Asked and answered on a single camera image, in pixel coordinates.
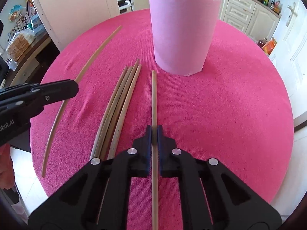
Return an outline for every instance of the desk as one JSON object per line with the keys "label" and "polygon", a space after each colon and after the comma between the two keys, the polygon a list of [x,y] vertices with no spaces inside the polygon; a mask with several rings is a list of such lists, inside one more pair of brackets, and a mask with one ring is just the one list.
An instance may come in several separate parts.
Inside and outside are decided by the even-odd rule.
{"label": "desk", "polygon": [[[216,157],[270,202],[285,176],[293,145],[287,91],[265,53],[246,35],[218,21],[202,72],[189,77],[166,73],[154,61],[149,10],[107,20],[70,43],[47,71],[43,83],[75,79],[100,44],[123,29],[94,61],[59,124],[47,176],[41,165],[61,103],[31,120],[30,143],[36,174],[51,195],[89,161],[95,135],[116,82],[137,58],[143,65],[117,153],[131,147],[151,124],[151,71],[158,73],[158,124],[177,146],[195,158]],[[128,228],[151,229],[150,178],[132,179]],[[176,179],[159,179],[160,229],[182,228]]]}
{"label": "desk", "polygon": [[17,61],[15,71],[9,70],[4,87],[14,86],[26,81],[37,65],[31,65],[32,60],[51,42],[48,33],[44,31],[36,37]]}

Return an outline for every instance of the silver rivet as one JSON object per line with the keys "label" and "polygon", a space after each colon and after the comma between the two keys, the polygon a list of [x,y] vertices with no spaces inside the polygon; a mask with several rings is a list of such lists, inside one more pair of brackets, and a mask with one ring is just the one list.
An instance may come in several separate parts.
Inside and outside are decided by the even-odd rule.
{"label": "silver rivet", "polygon": [[135,149],[135,148],[130,148],[129,150],[128,150],[128,154],[130,154],[130,155],[134,155],[134,154],[136,154],[137,153],[137,149]]}
{"label": "silver rivet", "polygon": [[92,165],[97,165],[100,164],[100,159],[98,157],[95,157],[91,160]]}
{"label": "silver rivet", "polygon": [[180,155],[181,154],[181,149],[172,149],[172,153],[174,154],[174,155]]}
{"label": "silver rivet", "polygon": [[21,105],[21,104],[23,104],[23,101],[22,101],[22,100],[17,101],[15,105]]}
{"label": "silver rivet", "polygon": [[219,161],[215,158],[210,158],[209,159],[209,164],[211,165],[217,165],[219,163]]}

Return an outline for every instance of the drawer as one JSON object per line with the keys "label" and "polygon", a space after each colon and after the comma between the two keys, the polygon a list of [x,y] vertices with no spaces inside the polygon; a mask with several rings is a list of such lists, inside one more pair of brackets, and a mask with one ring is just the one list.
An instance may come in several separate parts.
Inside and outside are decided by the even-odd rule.
{"label": "drawer", "polygon": [[256,5],[256,2],[253,0],[229,0],[229,2],[245,9],[249,13],[254,12],[254,8]]}
{"label": "drawer", "polygon": [[253,15],[252,13],[249,13],[248,11],[244,10],[243,8],[233,3],[228,3],[226,14],[238,19],[239,21],[247,25],[251,21],[251,16]]}
{"label": "drawer", "polygon": [[240,30],[242,33],[245,33],[248,25],[239,21],[238,19],[226,14],[224,17],[224,22],[228,23],[229,25],[235,27],[237,30]]}

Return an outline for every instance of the person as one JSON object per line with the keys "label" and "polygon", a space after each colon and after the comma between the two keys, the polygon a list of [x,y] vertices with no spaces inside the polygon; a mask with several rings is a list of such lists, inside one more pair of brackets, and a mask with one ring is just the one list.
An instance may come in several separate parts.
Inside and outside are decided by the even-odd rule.
{"label": "person", "polygon": [[11,189],[15,184],[13,161],[10,156],[10,145],[0,147],[0,188]]}

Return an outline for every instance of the wooden desk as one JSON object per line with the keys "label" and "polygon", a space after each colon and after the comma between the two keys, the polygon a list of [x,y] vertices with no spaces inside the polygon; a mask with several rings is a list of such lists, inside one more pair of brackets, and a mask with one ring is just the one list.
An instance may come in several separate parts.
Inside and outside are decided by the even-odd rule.
{"label": "wooden desk", "polygon": [[14,86],[25,81],[26,78],[33,72],[37,65],[31,65],[32,60],[51,42],[51,38],[45,31],[41,33],[28,49],[22,54],[17,61],[17,68],[15,71],[9,70],[5,77],[4,87]]}

